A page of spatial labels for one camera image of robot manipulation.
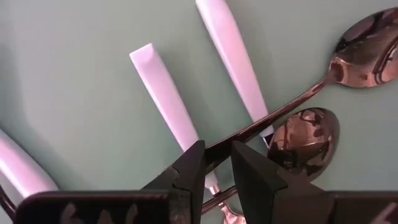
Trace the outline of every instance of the metal spoon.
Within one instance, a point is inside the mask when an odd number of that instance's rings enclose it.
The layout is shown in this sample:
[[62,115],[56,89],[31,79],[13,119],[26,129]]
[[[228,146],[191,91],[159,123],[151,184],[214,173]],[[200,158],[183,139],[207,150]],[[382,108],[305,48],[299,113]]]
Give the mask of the metal spoon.
[[[290,116],[271,140],[268,158],[287,170],[313,180],[336,151],[340,125],[333,112],[308,108]],[[203,204],[202,214],[236,194],[235,186]]]
[[326,75],[305,93],[270,115],[206,149],[208,172],[227,159],[233,141],[247,142],[334,83],[370,88],[398,77],[398,8],[377,12],[349,28],[338,41]]

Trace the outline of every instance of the utensil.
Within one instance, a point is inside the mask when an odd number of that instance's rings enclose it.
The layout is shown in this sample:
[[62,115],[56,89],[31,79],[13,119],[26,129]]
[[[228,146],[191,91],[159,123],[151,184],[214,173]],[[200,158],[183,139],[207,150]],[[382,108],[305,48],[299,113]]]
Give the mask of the utensil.
[[[324,108],[307,108],[290,116],[271,141],[268,158],[301,179],[313,180],[335,154],[340,125],[336,115]],[[207,201],[202,213],[236,194],[235,186]]]
[[[256,74],[227,3],[225,0],[196,0],[196,5],[251,119],[256,122],[267,116]],[[260,133],[267,148],[273,132],[274,128],[269,126]]]
[[[0,204],[13,218],[15,205],[30,195],[58,190],[51,177],[5,132],[0,130],[0,175],[6,182],[0,183]],[[12,201],[6,189],[17,198]]]
[[[130,58],[157,108],[185,152],[199,140],[199,137],[162,59],[152,44],[134,51],[130,54]],[[221,192],[214,172],[206,176],[205,187],[213,196]],[[220,202],[218,206],[225,215],[225,224],[246,223],[244,217],[233,212],[226,203]]]
[[377,12],[350,27],[338,41],[328,71],[317,84],[270,115],[206,149],[208,171],[229,157],[233,141],[247,142],[327,85],[371,88],[395,79],[397,44],[398,8]]

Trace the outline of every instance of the white handle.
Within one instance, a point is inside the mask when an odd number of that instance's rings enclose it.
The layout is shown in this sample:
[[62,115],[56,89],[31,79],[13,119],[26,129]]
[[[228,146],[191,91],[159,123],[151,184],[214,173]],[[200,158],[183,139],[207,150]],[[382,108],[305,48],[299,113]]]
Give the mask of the white handle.
[[9,181],[0,184],[11,184],[20,194],[20,199],[40,192],[58,190],[57,185],[41,166],[1,130],[0,171]]
[[[132,52],[130,58],[180,147],[183,151],[188,150],[199,137],[156,49],[148,44]],[[206,176],[206,188],[213,187],[217,182],[214,172]]]
[[[196,0],[196,4],[251,119],[255,122],[267,116],[256,74],[227,3],[224,0]],[[260,135],[265,137],[273,132],[274,128],[270,126]]]

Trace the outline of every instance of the spoon handle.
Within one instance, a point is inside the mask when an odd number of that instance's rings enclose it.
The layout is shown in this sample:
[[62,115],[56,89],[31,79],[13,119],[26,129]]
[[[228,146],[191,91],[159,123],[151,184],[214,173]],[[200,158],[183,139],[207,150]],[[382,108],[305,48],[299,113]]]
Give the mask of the spoon handle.
[[[130,54],[139,76],[178,144],[185,152],[199,140],[188,111],[162,59],[152,44]],[[218,184],[214,172],[206,176],[205,187]]]
[[305,93],[296,97],[290,103],[287,103],[285,106],[261,118],[252,125],[236,132],[230,137],[227,137],[226,139],[208,147],[206,149],[207,172],[212,171],[231,155],[233,141],[248,142],[255,135],[268,128],[279,118],[287,115],[289,112],[296,109],[296,107],[315,96],[323,87],[330,83],[330,80],[331,78],[329,75],[325,75],[317,84],[308,89]]
[[[196,5],[251,119],[256,122],[267,116],[256,74],[227,3],[225,0],[196,0]],[[264,138],[273,132],[274,128],[269,126],[260,136]]]

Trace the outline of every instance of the light blue background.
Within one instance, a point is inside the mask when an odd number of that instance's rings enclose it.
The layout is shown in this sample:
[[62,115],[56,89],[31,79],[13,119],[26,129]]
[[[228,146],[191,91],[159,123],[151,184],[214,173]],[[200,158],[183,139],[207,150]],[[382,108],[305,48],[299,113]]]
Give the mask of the light blue background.
[[[269,111],[312,86],[339,36],[395,0],[228,0]],[[194,0],[0,0],[0,126],[68,190],[139,189],[181,151],[129,53],[152,42],[201,138],[210,145],[251,120]],[[325,89],[341,123],[324,189],[397,189],[398,83]],[[260,139],[251,146],[265,152]],[[221,185],[233,185],[230,162]],[[239,210],[237,198],[231,200]],[[203,223],[221,223],[213,210]],[[9,222],[1,214],[0,222]]]

